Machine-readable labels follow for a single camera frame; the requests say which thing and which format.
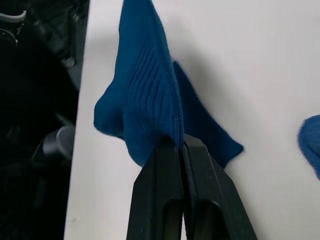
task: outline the blue cloth corner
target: blue cloth corner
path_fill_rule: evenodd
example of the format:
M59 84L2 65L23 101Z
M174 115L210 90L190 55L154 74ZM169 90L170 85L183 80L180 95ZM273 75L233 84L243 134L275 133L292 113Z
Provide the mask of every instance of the blue cloth corner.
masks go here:
M320 179L320 115L304 120L298 133L298 144Z
M144 166L169 136L181 150L196 137L223 168L243 147L210 117L187 76L171 62L166 35L151 0L124 0L114 78L94 109L94 126L125 141Z

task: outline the blue cloth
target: blue cloth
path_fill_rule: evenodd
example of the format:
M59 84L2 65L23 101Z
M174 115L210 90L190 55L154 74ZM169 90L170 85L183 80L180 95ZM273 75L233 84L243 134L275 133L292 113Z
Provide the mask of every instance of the blue cloth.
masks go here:
M172 64L151 0L123 2L115 74L95 105L94 126L124 139L140 166L164 136L179 149L184 133L201 139L222 167L243 150L209 116L179 65Z
M298 143L320 179L320 115L304 120L298 134Z

